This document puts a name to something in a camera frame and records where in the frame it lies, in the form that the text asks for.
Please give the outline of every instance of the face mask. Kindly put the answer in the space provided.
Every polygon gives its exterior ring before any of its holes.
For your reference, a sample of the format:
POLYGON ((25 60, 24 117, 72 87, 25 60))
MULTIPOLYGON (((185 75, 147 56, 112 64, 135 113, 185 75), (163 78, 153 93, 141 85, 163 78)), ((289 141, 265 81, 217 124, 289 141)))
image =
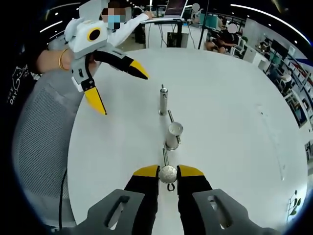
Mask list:
POLYGON ((121 16, 120 15, 109 15, 108 16, 108 23, 120 23, 121 16))
POLYGON ((119 29, 123 22, 125 22, 125 16, 121 15, 109 15, 108 16, 108 28, 115 30, 119 29))

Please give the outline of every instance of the white chair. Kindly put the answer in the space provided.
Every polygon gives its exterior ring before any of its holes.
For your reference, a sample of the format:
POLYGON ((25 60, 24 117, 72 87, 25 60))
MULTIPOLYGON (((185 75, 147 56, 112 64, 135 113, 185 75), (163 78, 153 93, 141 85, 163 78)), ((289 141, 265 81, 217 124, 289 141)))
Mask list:
POLYGON ((303 83, 305 80, 305 77, 301 73, 299 74, 298 78, 301 83, 303 83))
POLYGON ((236 54, 239 54, 242 56, 245 51, 245 45, 246 41, 239 37, 238 45, 230 49, 230 55, 236 56, 236 54))
POLYGON ((290 62, 290 64, 289 64, 289 68, 291 68, 291 70, 292 70, 292 71, 294 71, 295 66, 293 65, 293 63, 292 63, 292 62, 290 62))
POLYGON ((299 77, 299 74, 300 74, 300 71, 295 68, 294 71, 293 71, 294 75, 296 75, 297 77, 299 77))
MULTIPOLYGON (((61 182, 82 96, 71 80, 71 72, 43 74, 22 109, 14 133, 13 164, 21 187, 39 218, 53 227, 58 227, 61 182)), ((75 226, 67 178, 62 223, 64 227, 75 226)))

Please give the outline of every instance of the potted plant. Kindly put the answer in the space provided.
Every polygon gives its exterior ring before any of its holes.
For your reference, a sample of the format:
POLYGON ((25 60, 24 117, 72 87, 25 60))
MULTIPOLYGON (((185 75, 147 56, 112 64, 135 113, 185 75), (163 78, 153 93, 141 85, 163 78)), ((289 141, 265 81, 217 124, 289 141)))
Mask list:
POLYGON ((241 39, 245 40, 246 43, 248 42, 248 38, 246 36, 243 36, 241 39))

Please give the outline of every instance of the yellow fingertip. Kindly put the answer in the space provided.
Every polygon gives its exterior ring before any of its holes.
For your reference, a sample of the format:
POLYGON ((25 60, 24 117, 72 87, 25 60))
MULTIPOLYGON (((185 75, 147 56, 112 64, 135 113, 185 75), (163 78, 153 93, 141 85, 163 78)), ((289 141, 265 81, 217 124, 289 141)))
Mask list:
POLYGON ((107 114, 107 111, 102 103, 101 97, 96 87, 85 91, 85 96, 91 107, 93 107, 95 110, 103 115, 107 114))

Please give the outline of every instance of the metal peg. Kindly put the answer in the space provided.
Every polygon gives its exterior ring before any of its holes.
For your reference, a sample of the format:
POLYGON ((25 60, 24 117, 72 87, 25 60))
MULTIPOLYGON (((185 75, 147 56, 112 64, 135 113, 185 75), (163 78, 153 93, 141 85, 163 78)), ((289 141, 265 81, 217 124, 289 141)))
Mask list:
POLYGON ((181 144, 180 135, 183 127, 180 123, 174 121, 171 110, 168 110, 168 115, 170 116, 171 124, 166 134, 165 146, 168 150, 175 150, 181 144))
POLYGON ((171 165, 169 165, 168 162, 168 156, 167 156, 167 150, 166 148, 163 148, 163 157, 164 157, 164 167, 161 168, 158 176, 161 180, 161 182, 165 184, 172 184, 177 179, 177 169, 171 165))
POLYGON ((164 85, 162 84, 162 88, 160 90, 160 110, 158 111, 158 113, 162 116, 167 113, 167 94, 168 90, 164 88, 164 85))

